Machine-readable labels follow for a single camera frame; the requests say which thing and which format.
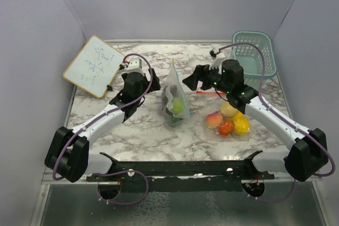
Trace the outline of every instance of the plastic bag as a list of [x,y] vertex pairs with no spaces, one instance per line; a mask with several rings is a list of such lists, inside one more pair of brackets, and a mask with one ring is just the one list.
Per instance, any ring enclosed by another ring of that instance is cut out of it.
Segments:
[[169,126],[179,126],[185,119],[191,117],[187,97],[180,84],[174,61],[167,76],[161,98],[162,113]]
[[208,137],[215,134],[226,137],[249,133],[249,120],[228,102],[218,102],[207,106],[204,110],[204,133]]

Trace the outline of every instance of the basket rim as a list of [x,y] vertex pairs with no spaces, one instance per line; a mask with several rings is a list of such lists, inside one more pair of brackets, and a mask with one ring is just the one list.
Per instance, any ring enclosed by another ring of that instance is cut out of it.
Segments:
[[[236,32],[236,33],[234,33],[233,34],[233,36],[232,36],[232,43],[235,43],[235,36],[237,35],[237,34],[240,34],[240,33],[244,33],[244,34],[250,34],[250,33],[255,33],[255,34],[262,34],[262,35],[264,35],[267,39],[268,39],[268,41],[269,41],[269,45],[270,45],[270,49],[271,49],[271,53],[272,53],[272,62],[273,62],[273,67],[274,67],[274,72],[272,73],[272,74],[270,74],[270,75],[264,75],[264,78],[265,79],[271,79],[271,78],[273,78],[275,75],[276,75],[276,73],[277,73],[277,69],[276,69],[276,65],[275,65],[275,60],[274,60],[274,53],[273,53],[273,48],[272,48],[272,39],[266,34],[266,33],[264,33],[264,32],[260,32],[260,31],[243,31],[243,30],[241,30],[241,31],[238,31],[238,32]],[[235,56],[235,49],[232,47],[232,51],[233,51],[233,56],[234,56],[234,59],[236,59],[236,56]],[[245,73],[244,72],[244,77],[247,77],[247,78],[256,78],[256,79],[260,79],[261,78],[261,74],[247,74],[247,73]]]

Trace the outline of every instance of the light green basket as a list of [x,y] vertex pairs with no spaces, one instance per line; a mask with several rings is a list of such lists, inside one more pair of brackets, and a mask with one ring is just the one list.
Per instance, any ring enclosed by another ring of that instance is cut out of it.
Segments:
[[[232,43],[249,42],[261,49],[265,58],[265,80],[276,75],[276,66],[272,50],[271,38],[262,32],[239,31],[233,35]],[[231,57],[239,61],[244,68],[245,84],[258,90],[260,85],[263,62],[259,52],[249,45],[234,46]]]

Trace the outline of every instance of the yellow lemon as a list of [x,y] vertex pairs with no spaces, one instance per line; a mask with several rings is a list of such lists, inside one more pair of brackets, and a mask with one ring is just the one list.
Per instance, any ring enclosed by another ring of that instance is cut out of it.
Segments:
[[249,132],[249,120],[245,117],[233,120],[234,133],[236,135],[244,135]]
[[236,108],[233,108],[229,102],[224,102],[221,106],[220,106],[220,113],[224,116],[224,117],[233,117],[237,114],[238,110]]
[[243,113],[241,113],[240,111],[238,111],[237,114],[235,114],[235,116],[233,116],[233,117],[228,117],[228,118],[226,118],[226,119],[229,120],[229,121],[234,121],[234,120],[236,120],[236,119],[242,118],[243,116],[244,116]]

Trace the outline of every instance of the gray wall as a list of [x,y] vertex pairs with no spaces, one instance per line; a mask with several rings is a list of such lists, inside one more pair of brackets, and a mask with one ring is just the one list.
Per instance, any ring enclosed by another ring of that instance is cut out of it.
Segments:
[[[339,163],[339,0],[296,0],[276,34],[275,59],[293,117],[326,132]],[[339,222],[339,174],[325,178]]]
[[28,225],[84,41],[63,0],[0,0],[0,224]]
[[88,36],[225,40],[239,30],[273,37],[294,0],[70,0]]

